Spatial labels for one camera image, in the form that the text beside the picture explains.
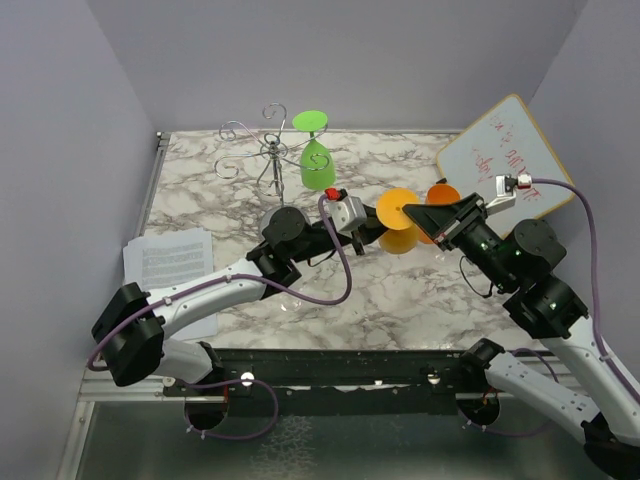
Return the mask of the green plastic wine glass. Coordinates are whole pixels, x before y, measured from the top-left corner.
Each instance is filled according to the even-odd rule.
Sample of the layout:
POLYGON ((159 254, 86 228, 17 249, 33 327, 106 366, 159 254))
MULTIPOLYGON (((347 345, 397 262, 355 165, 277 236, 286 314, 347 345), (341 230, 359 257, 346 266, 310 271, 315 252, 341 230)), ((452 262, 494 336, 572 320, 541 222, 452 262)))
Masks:
POLYGON ((336 180, 335 166, 329 150, 318 140, 326 132, 328 116, 319 110, 307 110, 293 118, 293 127, 309 134, 300 155, 302 184, 312 191, 324 191, 336 180))

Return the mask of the tall clear wine glass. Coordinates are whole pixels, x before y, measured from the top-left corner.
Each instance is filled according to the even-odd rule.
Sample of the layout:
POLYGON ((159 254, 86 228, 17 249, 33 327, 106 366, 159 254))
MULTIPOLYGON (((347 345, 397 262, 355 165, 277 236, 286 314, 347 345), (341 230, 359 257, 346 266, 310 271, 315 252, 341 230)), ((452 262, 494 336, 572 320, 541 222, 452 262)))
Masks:
POLYGON ((291 295, 282 295, 280 298, 280 309, 283 312, 298 311, 303 305, 303 301, 291 295))

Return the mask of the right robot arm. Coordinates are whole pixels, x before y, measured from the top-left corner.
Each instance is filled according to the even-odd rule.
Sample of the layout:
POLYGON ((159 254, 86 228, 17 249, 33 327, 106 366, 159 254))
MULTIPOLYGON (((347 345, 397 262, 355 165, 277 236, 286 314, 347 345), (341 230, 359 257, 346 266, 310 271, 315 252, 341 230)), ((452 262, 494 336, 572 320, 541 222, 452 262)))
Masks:
POLYGON ((501 238, 487 225, 477 194, 449 205, 407 204, 402 210, 440 249, 459 249, 508 294, 503 306, 510 318, 552 352, 584 392, 530 369, 488 339, 462 355, 461 383, 472 391, 490 385, 513 395, 561 426, 609 477, 638 478, 639 385, 599 350, 587 306, 554 275, 566 250, 553 229, 528 219, 501 238))

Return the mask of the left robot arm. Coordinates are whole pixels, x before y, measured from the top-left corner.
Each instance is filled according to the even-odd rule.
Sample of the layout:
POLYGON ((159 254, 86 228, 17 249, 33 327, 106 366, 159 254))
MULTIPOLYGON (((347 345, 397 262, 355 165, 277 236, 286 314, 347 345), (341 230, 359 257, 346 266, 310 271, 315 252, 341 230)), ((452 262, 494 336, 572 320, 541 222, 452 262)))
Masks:
POLYGON ((293 206, 275 209, 266 217, 262 242, 245 257, 213 274, 176 286, 144 291, 135 283, 121 286, 91 329, 95 359, 119 387, 130 386, 151 375, 183 380, 206 395, 220 385, 221 363, 205 342, 176 339, 186 327, 222 310, 287 293, 306 302, 312 297, 292 290, 300 278, 300 262, 351 246, 363 254, 386 227, 374 208, 347 201, 321 200, 321 218, 309 223, 293 206))

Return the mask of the yellow-orange plastic wine glass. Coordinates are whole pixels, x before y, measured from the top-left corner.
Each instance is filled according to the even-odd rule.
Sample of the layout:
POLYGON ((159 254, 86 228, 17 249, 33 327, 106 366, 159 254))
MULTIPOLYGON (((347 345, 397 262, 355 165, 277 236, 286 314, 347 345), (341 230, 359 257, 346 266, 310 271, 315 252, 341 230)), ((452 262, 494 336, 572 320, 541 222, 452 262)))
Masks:
POLYGON ((418 229, 404 213, 407 204, 417 204, 418 196, 406 188, 393 188, 382 194, 376 204, 376 215, 387 231, 379 238, 382 250, 394 255, 411 251, 418 243, 418 229))

